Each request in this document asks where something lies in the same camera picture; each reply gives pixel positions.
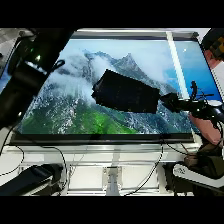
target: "television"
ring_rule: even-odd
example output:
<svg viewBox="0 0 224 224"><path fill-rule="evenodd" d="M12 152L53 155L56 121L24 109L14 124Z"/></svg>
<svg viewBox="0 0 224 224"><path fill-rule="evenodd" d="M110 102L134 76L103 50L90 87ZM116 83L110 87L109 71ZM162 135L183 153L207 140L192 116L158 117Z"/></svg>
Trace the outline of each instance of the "television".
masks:
<svg viewBox="0 0 224 224"><path fill-rule="evenodd" d="M60 54L65 65L49 76L17 130L43 145L148 144L160 142L161 134L167 142L193 142L192 130L197 129L186 112L172 113L161 102L156 114L122 112L97 105L91 96L93 85L109 69L158 88L161 95L183 96L183 82L190 95L194 80L204 94L214 94L207 99L222 101L197 39L174 34L173 43L183 80L165 32L77 32ZM6 65L0 90L9 79ZM11 144L33 143L14 134Z"/></svg>

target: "mountain image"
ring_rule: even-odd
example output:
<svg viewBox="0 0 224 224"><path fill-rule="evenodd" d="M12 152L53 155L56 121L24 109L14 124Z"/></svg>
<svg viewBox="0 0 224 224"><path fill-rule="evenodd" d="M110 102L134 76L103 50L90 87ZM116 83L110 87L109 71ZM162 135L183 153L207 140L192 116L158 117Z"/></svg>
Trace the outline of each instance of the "mountain image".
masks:
<svg viewBox="0 0 224 224"><path fill-rule="evenodd" d="M21 133L191 133L186 113L171 113L161 102L156 114L116 111L95 103L92 87L106 69L158 88L161 95L177 92L170 84L146 75L131 53L118 59L102 51L84 49L68 55L65 62L50 75L32 102L19 125Z"/></svg>

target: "white stripe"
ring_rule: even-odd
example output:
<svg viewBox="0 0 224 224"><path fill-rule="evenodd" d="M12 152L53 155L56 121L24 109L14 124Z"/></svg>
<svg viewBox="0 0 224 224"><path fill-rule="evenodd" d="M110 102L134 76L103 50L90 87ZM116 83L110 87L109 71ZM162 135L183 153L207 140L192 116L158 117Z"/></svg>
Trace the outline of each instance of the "white stripe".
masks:
<svg viewBox="0 0 224 224"><path fill-rule="evenodd" d="M175 46L175 43L173 41L173 35L172 32L170 31L166 31L166 35L167 35L167 40L170 46L170 51L171 51L171 55L173 58L173 63L174 63L174 67L177 73L177 78L178 78L178 83L180 85L180 91L182 94L183 99L189 99L189 94L187 92L187 87L186 87L186 83L185 83L185 79L184 79L184 74L180 65L180 61L178 58L178 54L177 54L177 49Z"/></svg>

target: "floor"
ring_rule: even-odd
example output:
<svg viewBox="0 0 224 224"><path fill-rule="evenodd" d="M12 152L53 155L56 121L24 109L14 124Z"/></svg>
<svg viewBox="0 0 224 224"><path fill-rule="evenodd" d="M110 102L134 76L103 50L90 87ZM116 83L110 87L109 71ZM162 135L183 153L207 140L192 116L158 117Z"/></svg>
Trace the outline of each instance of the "floor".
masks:
<svg viewBox="0 0 224 224"><path fill-rule="evenodd" d="M197 31L199 33L200 38L203 38L203 36L206 34L206 32L209 30L209 28L166 28L167 30L178 30L178 31ZM216 68L215 68L215 74L218 77L218 81L220 82L220 85L222 86L223 90L224 90L224 63L219 64ZM6 130L2 130L0 132L0 139L3 139L3 136L6 135ZM8 171L13 170L14 168L16 168L16 166L21 162L22 160L22 154L3 154L0 157L0 173L5 173ZM97 167L95 168L91 168L91 174L89 173L89 169L87 168L81 168L82 170L82 177L79 177L80 173L77 172L71 179L71 187L72 188L81 188L81 186L83 186L83 184L85 184L85 182L89 182L90 179L92 178L91 181L91 186L90 188L100 188L102 186L102 184L97 184L96 182L100 183L100 180L97 181L97 178L99 179L99 177L101 177L101 171L99 171L99 169ZM141 170L138 170L138 172L136 172L135 170L133 170L132 167L128 167L126 169L124 169L123 174L125 173L129 174L129 176L136 176L136 186L137 184L139 184L141 182L141 180L143 178L145 178L145 173L147 174L149 172L150 167L149 166L142 166ZM5 175L5 176L1 176L0 175L0 185L6 183L7 181L9 181L11 178L15 177L18 173L18 169L15 170L15 172L9 174L9 175ZM82 181L77 182L76 178L81 178ZM131 178L126 178L124 180L125 185L127 187L127 189L129 187L131 187L133 184L130 181ZM157 179L156 177L153 177L150 182L148 183L148 186L155 186L157 183Z"/></svg>

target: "screen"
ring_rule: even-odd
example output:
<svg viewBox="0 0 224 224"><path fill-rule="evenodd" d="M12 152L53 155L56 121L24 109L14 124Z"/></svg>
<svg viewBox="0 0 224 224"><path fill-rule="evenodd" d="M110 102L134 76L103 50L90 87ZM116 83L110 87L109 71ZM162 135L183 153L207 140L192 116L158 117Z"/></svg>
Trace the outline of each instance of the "screen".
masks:
<svg viewBox="0 0 224 224"><path fill-rule="evenodd" d="M199 44L175 41L175 46L189 95L194 80L205 94L214 94L208 99L222 101ZM156 114L132 113L97 105L91 96L93 85L106 69L158 88L161 95L180 94L167 40L71 39L60 59L65 60L65 65L50 75L30 105L18 127L21 133L155 135L192 132L187 113L171 113L161 102ZM1 89L8 80L6 66Z"/></svg>

